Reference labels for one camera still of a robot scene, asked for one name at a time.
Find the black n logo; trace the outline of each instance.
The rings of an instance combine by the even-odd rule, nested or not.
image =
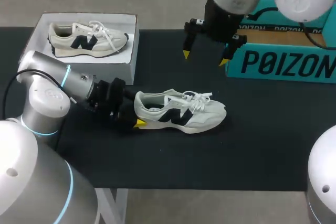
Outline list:
[[[184,126],[193,116],[193,113],[191,113],[189,109],[187,109],[186,112],[184,112],[182,117],[180,117],[180,114],[181,110],[170,109],[159,119],[159,122],[166,123],[169,120],[172,120],[172,123]]]
[[[82,47],[82,49],[86,50],[92,50],[94,45],[97,43],[97,38],[93,35],[88,43],[88,37],[85,35],[78,35],[77,38],[73,41],[71,47],[72,48],[79,48],[79,46]]]

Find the white sneaker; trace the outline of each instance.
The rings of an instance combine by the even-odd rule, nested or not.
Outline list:
[[[90,55],[101,58],[123,48],[128,41],[128,35],[107,29],[99,21],[90,21],[88,25],[73,23],[70,26],[51,23],[48,40],[56,57]]]
[[[141,129],[174,127],[193,134],[218,126],[226,116],[225,106],[210,99],[212,93],[179,93],[173,89],[159,94],[135,95],[134,110],[147,123]]]

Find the black tabletop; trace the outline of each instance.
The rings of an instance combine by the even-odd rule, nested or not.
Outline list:
[[[32,28],[1,28],[0,92],[17,71]],[[226,105],[216,129],[120,133],[71,108],[58,153],[95,187],[304,191],[316,139],[336,124],[332,84],[226,78],[221,45],[198,38],[188,61],[181,30],[142,30],[133,90],[212,92]],[[8,116],[21,114],[25,89],[13,85]]]

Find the shoe box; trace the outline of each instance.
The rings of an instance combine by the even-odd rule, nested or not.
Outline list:
[[[87,55],[74,57],[55,57],[48,41],[48,29],[51,23],[70,25],[76,23],[88,23],[97,20],[106,28],[123,31],[129,35],[126,46],[119,52],[102,58]],[[44,13],[39,19],[22,55],[30,50],[42,52],[71,65],[71,68],[92,74],[97,81],[112,82],[120,78],[127,85],[134,81],[136,58],[139,43],[138,17],[133,14],[110,14],[110,13]]]

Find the shoelace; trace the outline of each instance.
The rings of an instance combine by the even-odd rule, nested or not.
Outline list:
[[[109,30],[106,27],[104,27],[104,25],[101,22],[92,20],[89,22],[89,25],[91,25],[92,28],[79,24],[79,23],[73,23],[72,33],[76,31],[76,27],[79,27],[81,29],[89,31],[88,34],[90,35],[105,36],[106,40],[108,41],[110,46],[113,48],[113,50],[118,52],[114,44],[112,43],[113,36],[111,34],[108,34]]]
[[[199,94],[193,91],[185,91],[182,94],[182,98],[186,100],[186,104],[182,105],[183,107],[189,107],[193,109],[192,113],[195,112],[195,110],[203,111],[205,108],[205,104],[210,102],[210,96],[212,96],[212,93],[204,93]]]

